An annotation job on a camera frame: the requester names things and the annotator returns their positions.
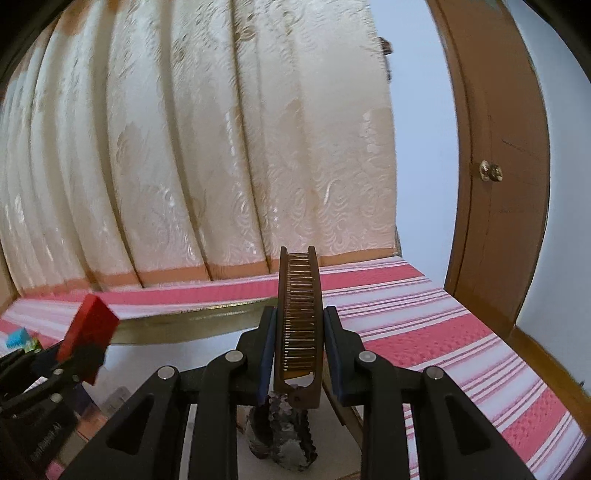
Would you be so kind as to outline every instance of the curtain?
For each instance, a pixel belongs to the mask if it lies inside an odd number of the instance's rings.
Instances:
[[[21,294],[399,253],[387,68],[366,0],[76,0],[0,112]]]

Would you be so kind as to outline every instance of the red block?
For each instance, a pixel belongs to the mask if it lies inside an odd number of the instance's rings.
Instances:
[[[94,343],[105,351],[111,343],[117,325],[119,319],[109,307],[96,295],[87,295],[64,337],[57,353],[57,361],[63,362],[72,355],[76,347],[89,343]],[[96,373],[83,380],[94,384]]]

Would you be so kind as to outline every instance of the brown hair comb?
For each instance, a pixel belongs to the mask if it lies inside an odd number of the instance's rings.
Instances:
[[[294,408],[320,404],[323,309],[316,250],[289,254],[281,247],[274,390]]]

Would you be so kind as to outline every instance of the pink and white striped fabric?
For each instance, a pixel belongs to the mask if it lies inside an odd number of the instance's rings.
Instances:
[[[453,297],[398,257],[321,268],[324,305],[343,327],[393,364],[439,365],[458,383],[527,463],[554,480],[583,446],[584,434],[560,400],[500,338]],[[99,294],[121,318],[175,312],[277,294],[277,275]],[[23,326],[45,345],[61,339],[85,292],[19,299],[0,320],[4,334]],[[405,409],[413,478],[417,453]]]

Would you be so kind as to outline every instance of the brass door knob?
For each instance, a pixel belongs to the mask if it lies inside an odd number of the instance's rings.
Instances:
[[[503,181],[503,171],[500,166],[488,163],[486,160],[480,162],[480,177],[484,181]]]

